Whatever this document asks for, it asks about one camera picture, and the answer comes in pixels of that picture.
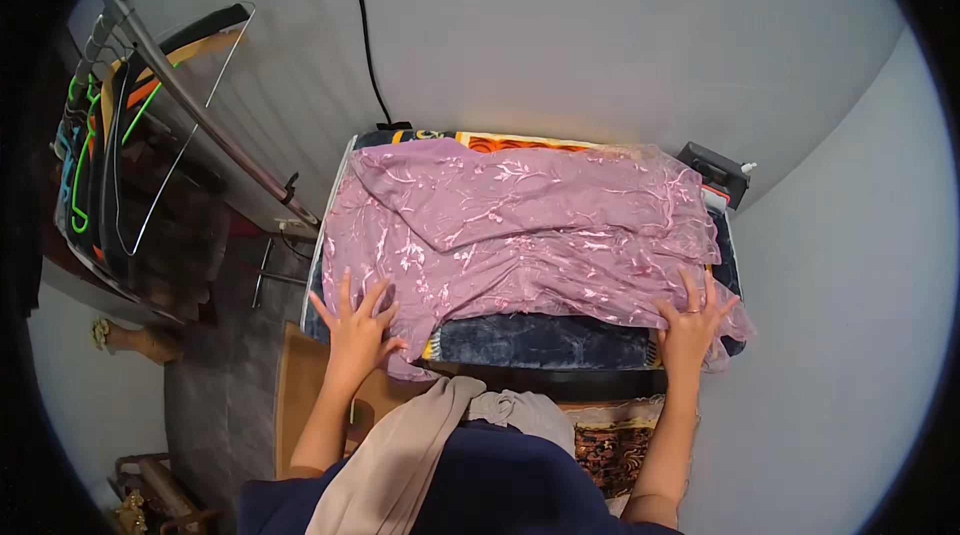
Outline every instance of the navy blue top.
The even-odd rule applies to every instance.
[[[239,535],[304,533],[320,496],[349,460],[317,478],[247,482],[237,504]],[[574,532],[677,534],[611,516],[594,481],[553,442],[471,421],[446,440],[411,535]]]

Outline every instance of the gray floor tile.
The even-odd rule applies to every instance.
[[[216,281],[216,325],[184,330],[183,360],[164,373],[167,441],[174,476],[204,506],[234,508],[246,481],[274,475],[274,406],[283,321],[300,321],[304,288],[267,280],[251,307],[264,237],[231,239]],[[296,244],[309,254],[310,245]],[[306,277],[308,262],[282,244],[270,271]],[[234,518],[218,523],[234,532]]]

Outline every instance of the wire hanger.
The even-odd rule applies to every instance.
[[[210,89],[210,95],[206,98],[206,103],[203,104],[203,108],[210,108],[210,101],[216,95],[217,88],[220,86],[220,82],[224,78],[224,73],[227,70],[227,66],[230,64],[231,60],[233,60],[234,58],[234,51],[236,51],[237,46],[240,44],[240,41],[243,39],[244,34],[247,32],[247,27],[250,26],[250,21],[252,21],[254,19],[254,15],[257,14],[257,4],[255,4],[254,2],[241,1],[240,3],[248,4],[250,6],[251,10],[249,12],[249,17],[246,19],[246,21],[244,21],[243,28],[240,29],[239,35],[237,35],[236,39],[233,42],[233,46],[230,48],[229,53],[226,55],[226,60],[223,61],[223,65],[220,68],[220,73],[217,75],[217,80],[213,83],[213,87]],[[177,26],[180,26],[180,25],[176,25],[165,32],[169,32],[170,30],[177,28]],[[126,87],[127,81],[129,78],[130,78],[130,73],[127,73],[122,87]],[[120,141],[120,145],[114,146],[114,155],[119,154],[118,150],[123,146],[123,143],[126,142],[127,137],[133,131],[133,128],[137,124],[137,121],[139,121],[140,116],[143,114],[147,105],[150,103],[153,97],[157,94],[157,91],[162,87],[162,85],[163,84],[160,83],[156,87],[156,89],[154,89],[153,92],[150,93],[150,97],[147,98],[143,106],[139,109],[137,115],[134,117],[133,121],[130,122],[129,127],[127,127],[126,129],[126,133],[124,133],[123,138]],[[124,93],[124,89],[121,88],[120,96],[117,99],[123,99],[123,93]],[[110,129],[111,131],[113,131],[113,135],[112,135],[113,137],[117,136],[117,129],[118,129],[119,123],[120,123],[119,120],[114,120],[113,124],[110,125]],[[120,246],[127,256],[132,257],[134,254],[137,253],[138,249],[140,248],[140,242],[143,240],[143,234],[147,230],[147,224],[150,222],[150,217],[154,214],[154,209],[157,207],[157,204],[161,199],[161,195],[163,194],[164,189],[166,189],[167,183],[170,181],[170,176],[173,175],[174,170],[177,168],[177,164],[179,164],[181,158],[184,157],[184,152],[186,151],[187,146],[190,145],[190,142],[193,141],[193,136],[194,134],[197,133],[197,129],[199,127],[200,125],[195,122],[193,125],[193,129],[190,131],[189,136],[187,136],[186,142],[183,144],[183,147],[180,148],[179,153],[176,154],[176,158],[174,159],[173,163],[170,165],[170,169],[167,171],[166,176],[163,177],[163,181],[160,184],[160,189],[156,192],[156,195],[153,197],[153,201],[150,203],[150,209],[147,211],[147,216],[144,218],[143,224],[140,225],[139,232],[136,236],[136,241],[133,242],[132,250],[127,249],[127,244],[123,240],[123,233],[121,232],[121,229],[120,229],[120,188],[119,188],[119,182],[117,181],[117,171],[116,170],[113,171],[113,194],[114,194],[114,201],[116,203],[116,215],[114,217],[113,226],[114,226],[114,229],[116,230],[117,239],[120,242]]]

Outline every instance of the right hand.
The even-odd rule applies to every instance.
[[[390,279],[384,278],[371,287],[355,312],[351,302],[351,280],[351,270],[347,268],[340,281],[339,316],[334,316],[320,297],[310,292],[314,309],[330,328],[330,361],[326,365],[323,389],[331,395],[348,398],[354,397],[367,375],[394,350],[407,348],[407,342],[400,337],[382,340],[384,330],[400,307],[397,302],[374,315]]]
[[[700,384],[700,367],[711,347],[711,341],[714,340],[720,320],[740,298],[733,296],[723,307],[718,307],[714,275],[709,270],[704,270],[705,304],[701,308],[700,289],[693,275],[686,268],[680,268],[679,277],[686,287],[687,309],[680,313],[669,301],[652,301],[668,323],[666,330],[660,329],[656,334],[656,341],[669,385],[696,387]]]

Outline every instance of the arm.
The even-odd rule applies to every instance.
[[[697,420],[697,394],[700,390],[700,365],[710,349],[714,332],[738,301],[733,297],[717,307],[714,277],[703,274],[705,304],[700,308],[700,290],[684,269],[680,277],[691,307],[679,313],[672,304],[654,300],[656,309],[666,318],[668,328],[657,334],[667,388],[663,411],[656,421],[647,454],[633,485],[630,501],[620,518],[627,523],[656,523],[677,529],[677,508],[684,496],[690,473],[690,450]]]
[[[351,272],[347,269],[340,283],[339,318],[333,316],[317,294],[310,293],[310,302],[330,328],[330,361],[313,411],[290,458],[290,478],[319,477],[344,457],[347,410],[357,389],[393,350],[406,348],[400,337],[381,341],[384,329],[397,314],[396,302],[373,316],[389,285],[387,278],[374,285],[354,312]]]

